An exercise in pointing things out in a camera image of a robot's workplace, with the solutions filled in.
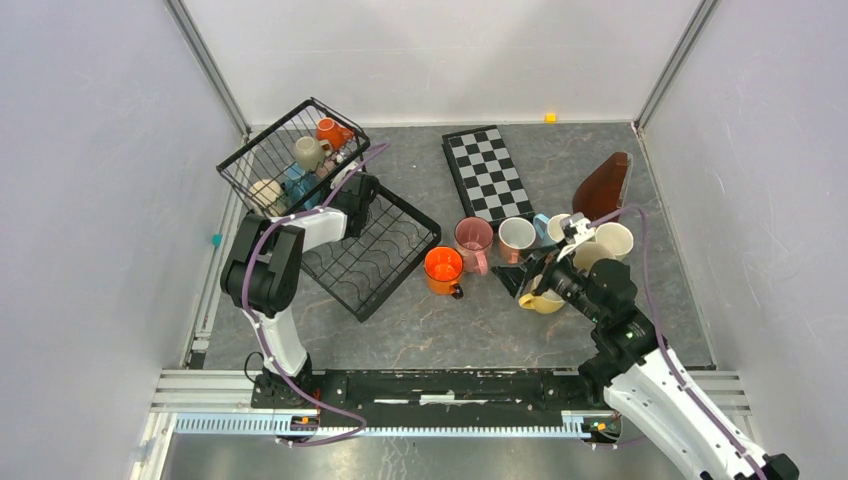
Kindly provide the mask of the light blue mug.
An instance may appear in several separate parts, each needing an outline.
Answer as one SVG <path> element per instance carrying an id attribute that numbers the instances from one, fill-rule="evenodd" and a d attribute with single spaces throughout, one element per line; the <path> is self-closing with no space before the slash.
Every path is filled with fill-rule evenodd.
<path id="1" fill-rule="evenodd" d="M 542 213 L 536 214 L 532 220 L 537 235 L 534 246 L 537 248 L 555 247 L 562 242 L 565 236 L 561 223 L 570 216 L 570 213 L 560 213 L 552 217 Z"/>

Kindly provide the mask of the salmon pink mug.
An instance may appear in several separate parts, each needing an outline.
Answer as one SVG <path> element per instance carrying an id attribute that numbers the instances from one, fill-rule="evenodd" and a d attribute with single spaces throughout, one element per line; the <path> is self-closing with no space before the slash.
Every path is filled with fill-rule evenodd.
<path id="1" fill-rule="evenodd" d="M 503 220 L 498 228 L 499 253 L 508 264 L 517 264 L 521 252 L 532 247 L 536 231 L 532 223 L 521 217 Z"/>

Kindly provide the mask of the yellow cup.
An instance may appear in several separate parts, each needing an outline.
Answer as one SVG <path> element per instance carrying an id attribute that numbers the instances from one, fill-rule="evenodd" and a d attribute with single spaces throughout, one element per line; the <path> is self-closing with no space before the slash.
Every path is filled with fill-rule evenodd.
<path id="1" fill-rule="evenodd" d="M 542 294 L 536 295 L 535 288 L 541 282 L 541 276 L 537 275 L 530 288 L 519 299 L 518 304 L 526 310 L 533 310 L 539 314 L 552 314 L 560 310 L 566 301 L 551 289 L 545 290 Z"/>

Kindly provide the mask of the pink floral mug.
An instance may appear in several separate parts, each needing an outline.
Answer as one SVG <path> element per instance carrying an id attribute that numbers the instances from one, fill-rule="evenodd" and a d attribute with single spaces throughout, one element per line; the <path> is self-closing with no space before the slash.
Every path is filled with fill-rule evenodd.
<path id="1" fill-rule="evenodd" d="M 467 217 L 459 221 L 454 229 L 454 242 L 465 272 L 481 276 L 489 273 L 488 256 L 494 243 L 494 231 L 486 220 Z"/>

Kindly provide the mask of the orange cup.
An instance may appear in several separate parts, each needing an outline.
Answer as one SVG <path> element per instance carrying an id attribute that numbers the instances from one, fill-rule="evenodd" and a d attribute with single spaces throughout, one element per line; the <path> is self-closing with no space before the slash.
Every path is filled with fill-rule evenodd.
<path id="1" fill-rule="evenodd" d="M 424 268 L 432 293 L 449 295 L 457 300 L 464 297 L 461 286 L 464 263 L 457 250 L 448 246 L 434 247 L 425 256 Z"/>

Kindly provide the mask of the yellow mug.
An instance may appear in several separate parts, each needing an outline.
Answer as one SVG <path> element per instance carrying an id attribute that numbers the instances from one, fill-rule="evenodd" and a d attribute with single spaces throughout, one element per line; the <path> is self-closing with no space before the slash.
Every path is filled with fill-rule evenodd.
<path id="1" fill-rule="evenodd" d="M 598 226 L 595 230 L 595 241 L 617 260 L 626 258 L 634 248 L 633 233 L 618 222 L 607 222 Z"/>

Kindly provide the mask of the tan tall cup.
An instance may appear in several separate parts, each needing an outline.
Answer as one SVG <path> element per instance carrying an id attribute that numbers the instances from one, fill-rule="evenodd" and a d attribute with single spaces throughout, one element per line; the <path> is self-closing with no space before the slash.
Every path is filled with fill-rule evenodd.
<path id="1" fill-rule="evenodd" d="M 588 241 L 575 249 L 573 265 L 577 271 L 589 273 L 597 261 L 605 259 L 615 260 L 616 256 L 601 243 Z"/>

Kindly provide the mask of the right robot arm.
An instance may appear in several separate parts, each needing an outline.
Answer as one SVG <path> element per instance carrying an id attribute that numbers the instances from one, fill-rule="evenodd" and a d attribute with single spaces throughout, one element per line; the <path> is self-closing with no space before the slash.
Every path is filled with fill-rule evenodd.
<path id="1" fill-rule="evenodd" d="M 785 453 L 769 454 L 715 405 L 677 359 L 657 324 L 637 306 L 628 265 L 602 259 L 582 273 L 570 257 L 533 252 L 496 277 L 520 295 L 552 291 L 594 324 L 596 354 L 578 368 L 577 392 L 591 408 L 609 406 L 691 479 L 797 479 Z"/>

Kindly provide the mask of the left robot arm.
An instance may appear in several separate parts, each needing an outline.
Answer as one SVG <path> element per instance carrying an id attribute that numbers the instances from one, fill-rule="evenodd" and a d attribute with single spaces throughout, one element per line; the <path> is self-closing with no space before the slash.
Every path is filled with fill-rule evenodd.
<path id="1" fill-rule="evenodd" d="M 314 394 L 313 379 L 301 372 L 309 355 L 291 310 L 304 254 L 360 236 L 379 189 L 375 176 L 354 172 L 331 192 L 326 205 L 283 217 L 249 214 L 239 225 L 221 289 L 248 318 L 263 365 L 280 375 L 275 392 L 290 407 L 306 405 Z"/>

